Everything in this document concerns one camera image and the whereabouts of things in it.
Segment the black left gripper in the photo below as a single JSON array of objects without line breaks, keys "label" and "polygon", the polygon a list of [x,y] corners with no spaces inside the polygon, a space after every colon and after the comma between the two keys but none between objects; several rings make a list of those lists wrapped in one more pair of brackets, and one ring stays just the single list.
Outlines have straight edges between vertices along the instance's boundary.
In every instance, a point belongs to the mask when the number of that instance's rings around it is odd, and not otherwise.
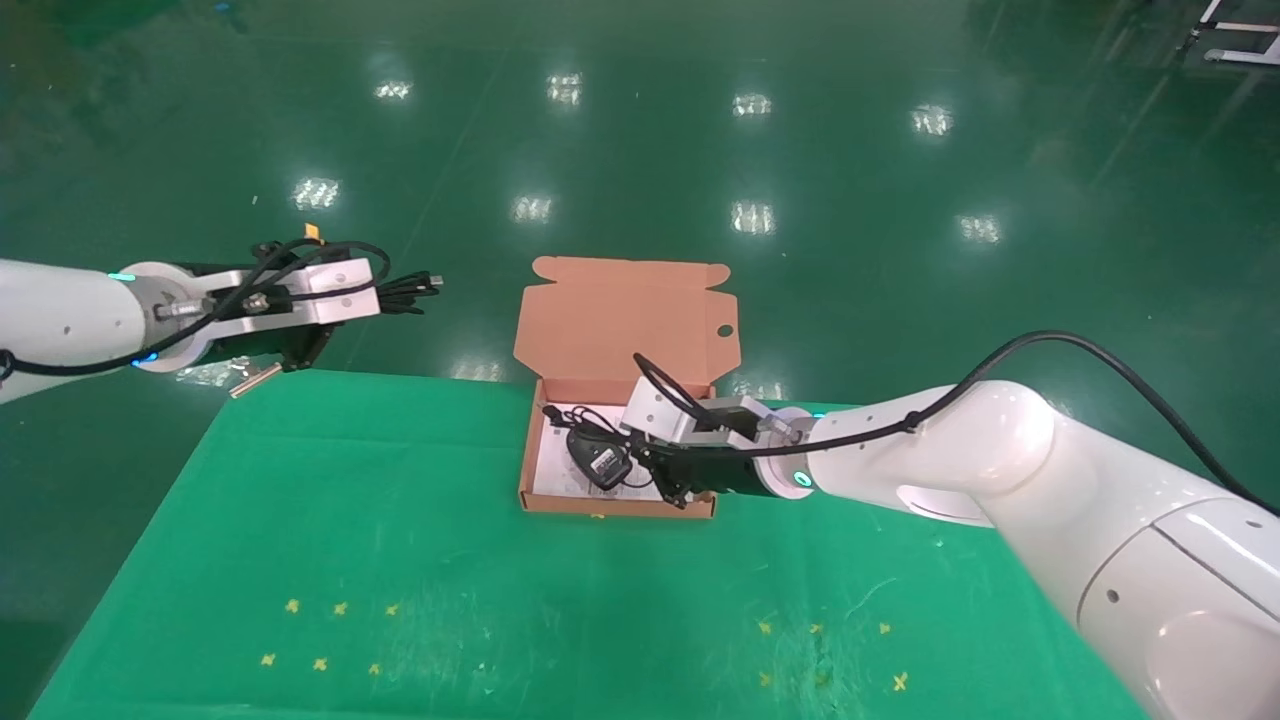
[{"label": "black left gripper", "polygon": [[268,357],[269,364],[279,363],[284,373],[308,370],[338,329],[338,323],[312,324],[219,338],[209,345],[198,365]]}]

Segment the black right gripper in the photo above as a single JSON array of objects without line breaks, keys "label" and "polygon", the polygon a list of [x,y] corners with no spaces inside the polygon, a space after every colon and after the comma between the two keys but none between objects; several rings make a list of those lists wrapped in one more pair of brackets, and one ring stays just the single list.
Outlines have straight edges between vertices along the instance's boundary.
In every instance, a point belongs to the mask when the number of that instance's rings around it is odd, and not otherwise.
[{"label": "black right gripper", "polygon": [[778,474],[768,457],[751,457],[741,450],[678,447],[645,438],[627,439],[626,450],[640,468],[654,473],[662,500],[681,510],[707,493],[803,497],[803,486],[785,471]]}]

